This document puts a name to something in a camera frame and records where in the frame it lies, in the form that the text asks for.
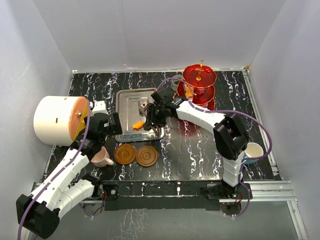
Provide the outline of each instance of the silver tray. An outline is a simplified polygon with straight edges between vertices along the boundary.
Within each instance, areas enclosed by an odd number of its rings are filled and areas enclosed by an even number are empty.
[[[146,118],[139,114],[138,102],[147,104],[147,100],[153,103],[151,97],[155,88],[141,88],[120,90],[116,93],[115,110],[119,114],[120,123],[122,127],[122,134],[116,135],[115,140],[120,143],[139,142],[149,140],[159,140],[165,135],[164,129],[159,129],[159,136],[151,129],[149,131],[143,128],[135,130],[132,126],[139,122],[145,122]]]

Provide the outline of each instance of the white wall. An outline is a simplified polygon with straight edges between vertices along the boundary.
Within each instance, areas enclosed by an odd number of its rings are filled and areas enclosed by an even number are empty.
[[[34,132],[46,95],[65,95],[71,70],[32,0],[0,0],[0,239],[17,239],[16,200],[43,175],[51,146]]]
[[[250,65],[284,0],[33,0],[72,70]]]
[[[311,240],[320,239],[319,23],[320,1],[287,0],[250,67],[280,174],[293,184]]]

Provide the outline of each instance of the wooden coaster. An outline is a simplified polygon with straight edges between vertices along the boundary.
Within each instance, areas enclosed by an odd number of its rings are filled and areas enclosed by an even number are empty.
[[[143,167],[150,167],[156,163],[158,152],[152,146],[142,146],[136,152],[135,159]]]
[[[136,149],[130,144],[121,144],[114,151],[114,159],[118,164],[127,165],[136,157]]]

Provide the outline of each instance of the white mug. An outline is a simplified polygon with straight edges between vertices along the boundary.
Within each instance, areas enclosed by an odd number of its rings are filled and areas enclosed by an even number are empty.
[[[115,164],[114,161],[110,159],[110,155],[104,146],[101,148],[100,152],[94,155],[94,157],[91,159],[91,162],[98,168]]]
[[[249,142],[247,144],[246,150],[244,150],[243,158],[257,158],[264,154],[263,148],[255,142]],[[244,164],[254,164],[258,159],[245,160]]]

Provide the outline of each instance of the black marble table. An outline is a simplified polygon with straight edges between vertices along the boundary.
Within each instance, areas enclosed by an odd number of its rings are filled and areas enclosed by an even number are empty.
[[[215,101],[217,110],[238,110],[255,117],[254,108],[242,71],[217,71]],[[70,96],[84,96],[91,102],[105,101],[107,112],[116,107],[116,93],[125,89],[156,88],[161,81],[181,72],[114,72],[77,73],[73,75]],[[251,120],[242,118],[250,140],[263,146],[259,127]],[[103,181],[208,181],[221,180],[223,161],[217,151],[213,135],[187,121],[170,118],[161,140],[131,142],[136,149],[153,146],[159,153],[151,167],[142,167],[136,161],[129,165],[97,168],[89,163],[76,179],[91,173]],[[114,150],[120,143],[108,138],[106,148],[114,160]],[[54,146],[45,179],[62,160],[67,147]],[[245,180],[274,180],[267,158],[245,166]]]

